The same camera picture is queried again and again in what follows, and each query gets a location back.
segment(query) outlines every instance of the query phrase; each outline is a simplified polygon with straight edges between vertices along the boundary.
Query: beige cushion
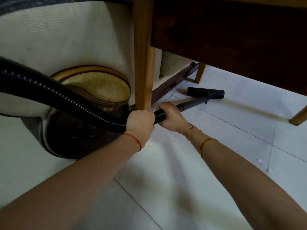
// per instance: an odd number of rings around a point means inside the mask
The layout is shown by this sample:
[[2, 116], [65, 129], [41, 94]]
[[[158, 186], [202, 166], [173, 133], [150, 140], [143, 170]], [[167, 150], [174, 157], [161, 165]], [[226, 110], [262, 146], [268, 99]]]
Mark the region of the beige cushion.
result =
[[[132, 9], [102, 1], [75, 2], [19, 10], [0, 16], [0, 56], [48, 76], [79, 65], [100, 65], [125, 75], [135, 103]], [[154, 80], [161, 50], [156, 49]], [[48, 106], [0, 93], [0, 113], [42, 116]]]
[[189, 66], [192, 62], [193, 60], [191, 59], [163, 51], [160, 75], [162, 77], [174, 76], [176, 73]]

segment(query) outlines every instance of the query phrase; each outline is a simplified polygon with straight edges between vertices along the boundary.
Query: wooden chair leg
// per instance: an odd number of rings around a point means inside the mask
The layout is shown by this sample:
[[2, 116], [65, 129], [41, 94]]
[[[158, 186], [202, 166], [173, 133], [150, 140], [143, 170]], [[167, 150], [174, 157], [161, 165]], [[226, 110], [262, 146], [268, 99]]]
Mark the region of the wooden chair leg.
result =
[[289, 122], [295, 126], [300, 125], [301, 123], [307, 120], [307, 106], [305, 106], [300, 112], [298, 112]]
[[133, 0], [135, 107], [150, 108], [155, 48], [150, 46], [154, 0]]
[[201, 82], [201, 80], [203, 79], [203, 75], [205, 73], [207, 65], [203, 64], [203, 63], [199, 63], [199, 67], [198, 67], [198, 71], [195, 77], [194, 82], [199, 84]]

